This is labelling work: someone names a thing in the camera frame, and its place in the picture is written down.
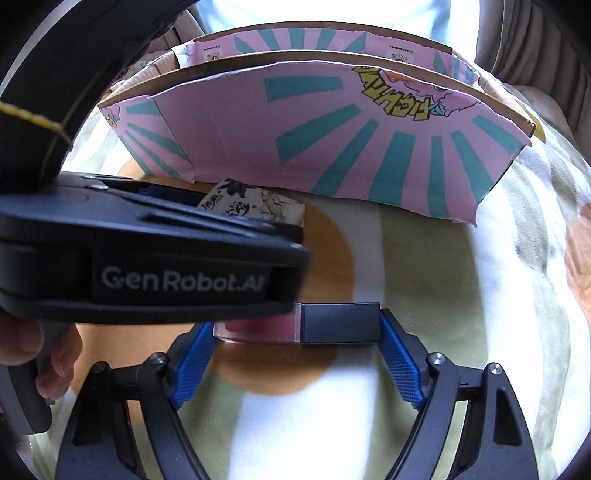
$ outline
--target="black robotic device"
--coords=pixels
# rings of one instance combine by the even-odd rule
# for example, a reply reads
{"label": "black robotic device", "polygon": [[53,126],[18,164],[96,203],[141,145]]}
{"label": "black robotic device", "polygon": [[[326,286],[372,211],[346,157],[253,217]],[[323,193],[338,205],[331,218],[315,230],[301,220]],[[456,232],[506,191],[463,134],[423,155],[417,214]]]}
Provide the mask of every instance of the black robotic device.
{"label": "black robotic device", "polygon": [[[0,99],[59,122],[73,138],[113,79],[193,3],[22,0],[1,29]],[[52,340],[83,319],[199,323],[142,365],[92,368],[57,479],[145,478],[127,400],[141,402],[167,480],[209,478],[176,410],[194,393],[213,351],[211,322],[289,311],[309,252],[266,222],[141,195],[127,180],[60,173],[68,143],[17,118],[0,114],[0,132],[0,307],[40,319],[47,339],[36,361],[0,367],[2,477],[33,479],[6,423],[21,434],[49,428],[51,413],[34,378]],[[537,479],[527,425],[502,367],[457,367],[428,353],[389,311],[376,318],[380,333],[370,343],[379,344],[401,395],[418,410],[387,479],[431,478],[462,400],[469,406],[449,478]]]}

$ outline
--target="gray handle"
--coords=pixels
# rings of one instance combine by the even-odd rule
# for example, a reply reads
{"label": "gray handle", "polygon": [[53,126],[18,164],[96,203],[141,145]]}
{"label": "gray handle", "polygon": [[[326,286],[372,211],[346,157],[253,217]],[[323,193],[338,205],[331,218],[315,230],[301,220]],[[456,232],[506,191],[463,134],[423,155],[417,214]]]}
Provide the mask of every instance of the gray handle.
{"label": "gray handle", "polygon": [[15,367],[0,365],[0,404],[8,424],[21,435],[46,432],[51,427],[51,402],[39,395],[35,379],[49,364],[51,349],[69,324],[41,325],[45,342],[34,360]]}

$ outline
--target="blue textured pad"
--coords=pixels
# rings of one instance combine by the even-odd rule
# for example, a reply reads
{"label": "blue textured pad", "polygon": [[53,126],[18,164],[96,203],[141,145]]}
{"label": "blue textured pad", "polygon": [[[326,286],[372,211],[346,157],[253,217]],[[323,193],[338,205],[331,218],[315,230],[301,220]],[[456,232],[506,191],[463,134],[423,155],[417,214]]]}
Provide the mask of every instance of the blue textured pad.
{"label": "blue textured pad", "polygon": [[212,358],[217,338],[213,336],[213,322],[204,323],[176,371],[176,383],[170,400],[178,410],[191,400]]}
{"label": "blue textured pad", "polygon": [[388,319],[382,315],[382,341],[378,345],[400,396],[418,410],[425,403],[420,371]]}

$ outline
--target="teal stripe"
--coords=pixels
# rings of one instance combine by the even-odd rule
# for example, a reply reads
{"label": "teal stripe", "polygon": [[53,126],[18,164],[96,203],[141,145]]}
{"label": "teal stripe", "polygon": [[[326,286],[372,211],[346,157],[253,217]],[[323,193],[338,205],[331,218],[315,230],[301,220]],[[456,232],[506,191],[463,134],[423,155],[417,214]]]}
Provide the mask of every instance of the teal stripe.
{"label": "teal stripe", "polygon": [[291,48],[304,50],[304,36],[306,31],[303,28],[289,28]]}
{"label": "teal stripe", "polygon": [[386,150],[378,174],[369,192],[369,200],[389,205],[400,205],[402,186],[413,156],[415,135],[396,132]]}
{"label": "teal stripe", "polygon": [[277,144],[277,152],[279,153],[281,165],[286,164],[292,158],[360,113],[361,110],[357,106],[348,105],[310,120],[277,137],[275,143]]}
{"label": "teal stripe", "polygon": [[439,55],[438,51],[435,52],[435,59],[433,60],[433,69],[436,72],[439,72],[443,75],[449,75],[447,72],[447,68],[445,68],[445,64],[443,63],[441,55]]}
{"label": "teal stripe", "polygon": [[252,48],[248,43],[246,43],[243,39],[234,37],[234,45],[236,45],[236,49],[240,53],[255,53],[256,50]]}
{"label": "teal stripe", "polygon": [[452,140],[456,144],[457,152],[464,164],[474,199],[476,203],[479,203],[493,187],[491,177],[462,132],[459,130],[453,132]]}
{"label": "teal stripe", "polygon": [[448,218],[445,198],[445,168],[441,136],[431,137],[431,171],[429,172],[429,213],[435,218]]}
{"label": "teal stripe", "polygon": [[146,147],[142,142],[140,142],[137,138],[135,138],[129,130],[125,130],[125,135],[127,135],[144,153],[149,156],[157,166],[164,170],[166,175],[174,179],[180,179],[181,175],[176,172],[170,165],[168,165],[162,158],[160,158],[156,153],[151,151],[148,147]]}
{"label": "teal stripe", "polygon": [[316,50],[326,50],[336,35],[336,28],[323,28],[316,43]]}
{"label": "teal stripe", "polygon": [[453,77],[457,80],[460,77],[460,60],[453,59]]}
{"label": "teal stripe", "polygon": [[124,139],[123,137],[119,137],[119,139],[121,140],[121,143],[123,143],[124,147],[127,148],[127,151],[134,158],[135,162],[139,165],[139,167],[142,169],[142,171],[148,177],[154,177],[154,172],[152,170],[150,170],[150,168],[144,163],[144,161],[141,159],[141,157],[138,155],[138,153],[133,148],[131,148],[131,145],[127,142],[127,140]]}
{"label": "teal stripe", "polygon": [[310,191],[318,195],[332,197],[340,188],[340,184],[348,174],[361,152],[377,130],[379,123],[368,120],[361,130],[354,136],[349,145],[341,152],[333,164],[326,169],[318,183]]}
{"label": "teal stripe", "polygon": [[273,32],[272,28],[265,28],[264,30],[257,30],[261,38],[267,44],[271,50],[281,50],[279,48],[279,44],[277,43],[277,39],[275,38],[275,32]]}
{"label": "teal stripe", "polygon": [[343,82],[340,77],[297,75],[265,79],[265,91],[268,102],[306,95],[307,93],[330,92],[342,89]]}
{"label": "teal stripe", "polygon": [[523,143],[517,140],[503,127],[500,127],[496,123],[490,121],[488,118],[482,115],[477,116],[472,122],[481,130],[486,132],[491,138],[493,138],[501,147],[507,150],[509,153],[515,153],[523,147]]}
{"label": "teal stripe", "polygon": [[367,38],[367,32],[362,33],[358,36],[355,40],[353,40],[348,47],[346,47],[343,51],[348,51],[351,53],[361,53],[365,50],[365,39]]}
{"label": "teal stripe", "polygon": [[474,83],[474,79],[476,78],[476,73],[474,73],[474,71],[468,67],[466,69],[466,80],[465,83],[468,85],[472,85]]}
{"label": "teal stripe", "polygon": [[127,126],[128,128],[139,133],[142,137],[147,138],[148,140],[154,142],[157,145],[160,145],[162,148],[165,148],[170,153],[173,153],[176,156],[181,157],[183,160],[189,160],[187,156],[184,154],[183,149],[174,140],[170,140],[167,137],[163,137],[162,135],[158,135],[154,132],[151,132],[150,130],[146,130],[145,128],[133,124],[131,122],[129,122]]}
{"label": "teal stripe", "polygon": [[153,100],[148,100],[144,103],[138,103],[136,105],[130,105],[125,109],[130,115],[160,115],[160,110],[156,106]]}

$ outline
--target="bedsheet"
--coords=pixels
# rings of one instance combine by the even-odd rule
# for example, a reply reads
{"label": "bedsheet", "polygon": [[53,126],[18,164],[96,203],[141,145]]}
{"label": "bedsheet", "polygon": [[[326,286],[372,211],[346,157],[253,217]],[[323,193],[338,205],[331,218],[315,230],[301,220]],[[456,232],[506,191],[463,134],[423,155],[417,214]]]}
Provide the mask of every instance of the bedsheet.
{"label": "bedsheet", "polygon": [[[379,301],[430,351],[473,367],[501,363],[524,411],[540,478],[555,480],[590,426],[591,170],[553,100],[523,87],[506,86],[500,95],[520,102],[538,128],[532,147],[481,203],[477,226],[282,193],[306,204],[304,236],[314,261],[302,301]],[[105,124],[91,115],[76,146],[86,142],[65,168],[143,177]],[[85,349],[72,389],[54,407],[53,428],[31,438],[44,479],[53,476],[90,365],[139,363],[188,326],[80,328]],[[456,410],[437,480],[446,477],[459,439],[462,407]],[[414,419],[375,348],[240,344],[217,347],[180,415],[213,480],[381,479]],[[135,404],[132,418],[156,480]]]}

